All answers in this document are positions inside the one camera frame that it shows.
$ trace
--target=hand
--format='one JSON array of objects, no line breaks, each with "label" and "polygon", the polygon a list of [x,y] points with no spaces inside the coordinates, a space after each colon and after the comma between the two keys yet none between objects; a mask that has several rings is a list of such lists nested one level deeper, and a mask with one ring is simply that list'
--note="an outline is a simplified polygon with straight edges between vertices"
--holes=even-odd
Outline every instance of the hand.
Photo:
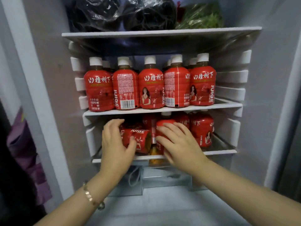
[{"label": "hand", "polygon": [[165,123],[164,126],[159,126],[158,130],[170,139],[156,137],[156,140],[168,150],[164,155],[171,165],[195,175],[209,161],[185,125]]},{"label": "hand", "polygon": [[110,120],[102,131],[102,158],[100,173],[112,180],[115,186],[128,171],[136,151],[136,141],[130,138],[128,148],[123,146],[119,125],[124,119]]}]

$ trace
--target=white floor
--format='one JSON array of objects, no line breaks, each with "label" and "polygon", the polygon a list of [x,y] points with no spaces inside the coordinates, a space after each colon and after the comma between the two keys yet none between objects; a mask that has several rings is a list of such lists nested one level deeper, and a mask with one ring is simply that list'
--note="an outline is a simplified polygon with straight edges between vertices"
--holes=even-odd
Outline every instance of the white floor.
[{"label": "white floor", "polygon": [[249,225],[209,190],[190,192],[184,186],[144,189],[142,196],[109,198],[91,217],[97,226]]}]

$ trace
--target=barcode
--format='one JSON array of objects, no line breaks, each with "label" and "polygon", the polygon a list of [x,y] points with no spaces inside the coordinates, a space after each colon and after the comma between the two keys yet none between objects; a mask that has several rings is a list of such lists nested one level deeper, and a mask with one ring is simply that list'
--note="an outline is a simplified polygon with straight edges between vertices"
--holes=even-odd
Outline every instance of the barcode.
[{"label": "barcode", "polygon": [[132,109],[135,108],[135,100],[120,101],[121,109]]},{"label": "barcode", "polygon": [[174,107],[175,99],[174,98],[165,98],[165,105]]}]

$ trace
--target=clear plastic bag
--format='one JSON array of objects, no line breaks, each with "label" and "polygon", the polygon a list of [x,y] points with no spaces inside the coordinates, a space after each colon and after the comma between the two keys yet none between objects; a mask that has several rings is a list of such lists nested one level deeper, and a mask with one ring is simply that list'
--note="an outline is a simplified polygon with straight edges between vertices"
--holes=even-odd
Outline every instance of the clear plastic bag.
[{"label": "clear plastic bag", "polygon": [[224,19],[217,2],[188,5],[176,29],[222,28]]},{"label": "clear plastic bag", "polygon": [[121,22],[119,0],[73,0],[67,14],[73,32],[117,31]]},{"label": "clear plastic bag", "polygon": [[173,0],[127,0],[122,18],[127,31],[171,30],[177,8]]}]

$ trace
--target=refrigerator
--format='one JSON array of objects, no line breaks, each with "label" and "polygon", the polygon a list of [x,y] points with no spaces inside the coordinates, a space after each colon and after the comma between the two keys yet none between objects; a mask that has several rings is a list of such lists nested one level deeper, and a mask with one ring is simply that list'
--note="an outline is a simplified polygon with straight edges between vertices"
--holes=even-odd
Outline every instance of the refrigerator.
[{"label": "refrigerator", "polygon": [[[99,170],[106,121],[149,112],[87,109],[83,76],[89,57],[96,55],[111,63],[129,56],[141,70],[145,55],[156,55],[161,67],[171,54],[189,59],[208,52],[217,70],[215,104],[181,110],[209,109],[216,149],[206,154],[212,160],[277,189],[298,120],[301,0],[215,1],[225,28],[71,33],[68,0],[1,0],[0,43],[53,196],[45,204],[47,212]],[[167,110],[176,111],[151,112]],[[189,175],[149,167],[149,159],[154,158],[134,160],[138,184],[130,187],[124,178],[87,225],[247,224],[215,194],[196,187]]]}]

